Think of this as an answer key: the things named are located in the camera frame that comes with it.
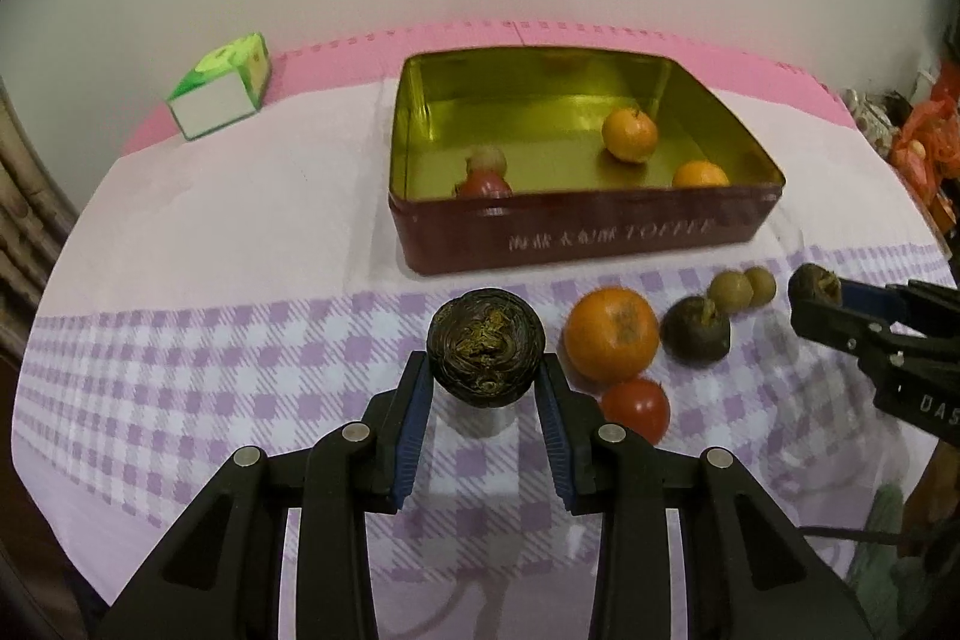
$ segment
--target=dark brown fruit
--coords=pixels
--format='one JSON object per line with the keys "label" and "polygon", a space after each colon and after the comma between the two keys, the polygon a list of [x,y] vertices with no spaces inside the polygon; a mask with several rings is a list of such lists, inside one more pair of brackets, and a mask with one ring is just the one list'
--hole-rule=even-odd
{"label": "dark brown fruit", "polygon": [[744,274],[754,290],[754,298],[750,300],[750,306],[764,307],[770,304],[776,296],[776,277],[763,266],[751,266]]}
{"label": "dark brown fruit", "polygon": [[523,299],[495,287],[451,299],[434,314],[426,353],[434,378],[475,408],[520,399],[546,348],[544,327]]}
{"label": "dark brown fruit", "polygon": [[680,363],[718,362],[730,352],[730,319],[707,297],[688,296],[667,310],[661,340]]}
{"label": "dark brown fruit", "polygon": [[819,301],[824,304],[843,304],[840,278],[816,263],[802,263],[790,275],[786,295],[793,306],[798,301]]}
{"label": "dark brown fruit", "polygon": [[743,272],[727,269],[713,278],[707,296],[712,298],[717,310],[732,316],[750,307],[754,289]]}

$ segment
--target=cherry tomato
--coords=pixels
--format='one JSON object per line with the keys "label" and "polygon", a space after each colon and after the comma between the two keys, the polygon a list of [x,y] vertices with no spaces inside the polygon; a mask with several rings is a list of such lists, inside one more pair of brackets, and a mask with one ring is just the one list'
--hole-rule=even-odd
{"label": "cherry tomato", "polygon": [[488,170],[470,172],[467,179],[456,187],[458,199],[476,199],[478,196],[485,199],[498,199],[501,196],[510,196],[512,193],[503,177]]}
{"label": "cherry tomato", "polygon": [[670,426],[670,401],[659,383],[646,378],[611,387],[600,397],[600,410],[608,421],[633,429],[651,445]]}

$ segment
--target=orange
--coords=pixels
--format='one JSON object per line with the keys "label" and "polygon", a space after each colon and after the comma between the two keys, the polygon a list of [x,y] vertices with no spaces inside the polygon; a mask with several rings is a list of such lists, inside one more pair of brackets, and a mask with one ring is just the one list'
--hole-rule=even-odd
{"label": "orange", "polygon": [[712,188],[729,184],[726,172],[709,161],[688,161],[680,164],[673,173],[674,188]]}
{"label": "orange", "polygon": [[608,386],[632,380],[659,348],[659,324],[647,300],[625,287],[602,287],[577,302],[563,327],[574,368]]}
{"label": "orange", "polygon": [[614,158],[642,164],[656,149],[656,124],[638,109],[614,109],[603,121],[603,144]]}

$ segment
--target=fruit in tin box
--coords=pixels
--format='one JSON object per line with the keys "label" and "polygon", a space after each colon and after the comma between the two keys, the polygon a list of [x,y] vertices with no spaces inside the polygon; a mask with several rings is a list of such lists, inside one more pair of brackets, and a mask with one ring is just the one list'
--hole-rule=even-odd
{"label": "fruit in tin box", "polygon": [[507,176],[507,157],[503,150],[493,145],[481,145],[480,148],[473,148],[470,157],[467,158],[467,174],[473,172],[496,172],[501,177]]}
{"label": "fruit in tin box", "polygon": [[688,161],[673,173],[674,188],[715,188],[729,184],[727,172],[709,161]]}
{"label": "fruit in tin box", "polygon": [[573,367],[594,383],[632,380],[659,348],[659,324],[647,300],[625,287],[602,287],[577,302],[563,327]]}
{"label": "fruit in tin box", "polygon": [[477,169],[467,175],[467,179],[453,189],[458,199],[502,199],[513,191],[496,172]]}
{"label": "fruit in tin box", "polygon": [[688,296],[664,316],[664,348],[680,363],[707,365],[730,352],[730,319],[705,296]]}
{"label": "fruit in tin box", "polygon": [[545,346],[533,308],[495,287],[448,301],[434,314],[426,336],[434,379],[476,408],[520,399],[534,381]]}
{"label": "fruit in tin box", "polygon": [[656,124],[638,109],[614,109],[603,122],[603,144],[625,164],[642,164],[656,150]]}

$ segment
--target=cable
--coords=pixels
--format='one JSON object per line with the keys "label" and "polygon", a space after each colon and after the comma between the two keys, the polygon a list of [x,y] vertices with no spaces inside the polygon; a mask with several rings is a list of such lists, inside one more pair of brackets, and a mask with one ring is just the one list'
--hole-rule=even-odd
{"label": "cable", "polygon": [[902,545],[904,543],[929,542],[936,534],[927,531],[892,533],[891,531],[866,531],[862,528],[800,527],[804,537],[823,537],[832,540],[875,543],[877,545]]}

